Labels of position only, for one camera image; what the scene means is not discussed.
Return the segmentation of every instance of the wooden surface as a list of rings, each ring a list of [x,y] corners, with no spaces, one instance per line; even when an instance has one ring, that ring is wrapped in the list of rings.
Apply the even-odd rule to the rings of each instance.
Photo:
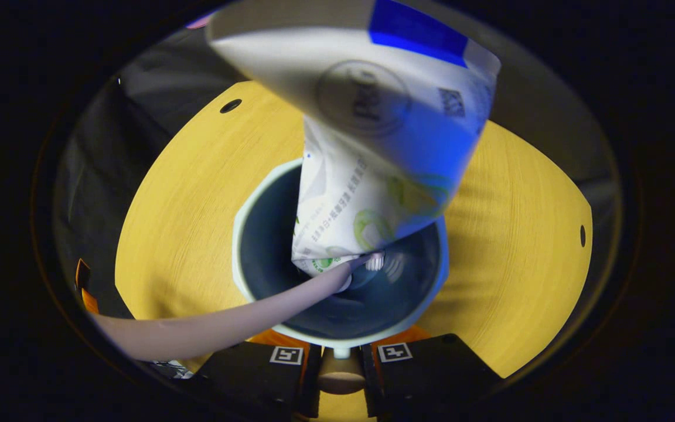
[[[190,120],[142,181],[121,231],[116,287],[134,317],[244,304],[231,275],[233,217],[272,168],[302,151],[301,113],[255,82],[236,84]],[[546,156],[489,122],[445,218],[450,275],[418,325],[432,336],[457,333],[509,376],[554,338],[579,297],[589,205]],[[207,358],[184,363],[196,370]],[[365,414],[362,392],[322,393],[319,420]]]

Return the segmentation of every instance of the white plastic bag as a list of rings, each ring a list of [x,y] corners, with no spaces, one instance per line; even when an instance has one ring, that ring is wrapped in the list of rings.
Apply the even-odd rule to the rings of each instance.
[[[298,268],[317,275],[442,216],[490,112],[496,56],[392,0],[246,0],[207,36],[304,113]]]

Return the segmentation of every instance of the cup rim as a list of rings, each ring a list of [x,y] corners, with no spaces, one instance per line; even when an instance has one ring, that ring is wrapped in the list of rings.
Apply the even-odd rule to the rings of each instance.
[[[241,266],[241,238],[244,233],[244,224],[246,223],[247,217],[254,208],[255,202],[262,196],[263,192],[268,189],[275,180],[283,176],[285,173],[297,168],[302,165],[303,158],[297,158],[282,165],[276,166],[272,169],[265,179],[260,182],[259,185],[254,189],[254,192],[249,195],[244,204],[236,213],[236,216],[233,219],[233,245],[231,251],[231,264],[233,270],[233,283],[236,284],[236,287],[244,295],[246,300],[249,302],[254,302],[254,294],[252,294],[249,286],[244,282],[244,269]],[[442,285],[447,280],[449,276],[449,250],[447,244],[447,229],[444,222],[444,216],[439,217],[436,222],[433,223],[437,228],[437,233],[439,238],[439,265],[437,267],[437,274],[435,281],[429,289],[428,293],[421,302],[415,307],[412,312],[405,316],[398,323],[392,325],[390,328],[383,329],[382,331],[368,336],[356,337],[353,339],[326,339],[323,337],[310,336],[308,334],[301,333],[296,329],[289,328],[284,324],[278,324],[273,326],[273,330],[284,334],[286,336],[293,337],[305,342],[310,342],[317,345],[322,345],[324,347],[338,348],[338,349],[348,349],[354,348],[359,345],[365,345],[368,343],[375,342],[377,340],[386,339],[389,336],[394,336],[394,334],[401,333],[405,329],[410,328],[420,317],[421,314],[426,310],[426,308],[431,305],[431,302],[434,300],[434,297],[437,296],[439,290],[442,288]]]

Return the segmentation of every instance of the barcode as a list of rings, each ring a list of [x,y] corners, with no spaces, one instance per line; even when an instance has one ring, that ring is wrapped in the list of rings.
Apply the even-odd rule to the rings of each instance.
[[[439,88],[439,96],[442,98],[442,108],[445,115],[449,115],[450,117],[465,117],[463,96],[458,91]]]

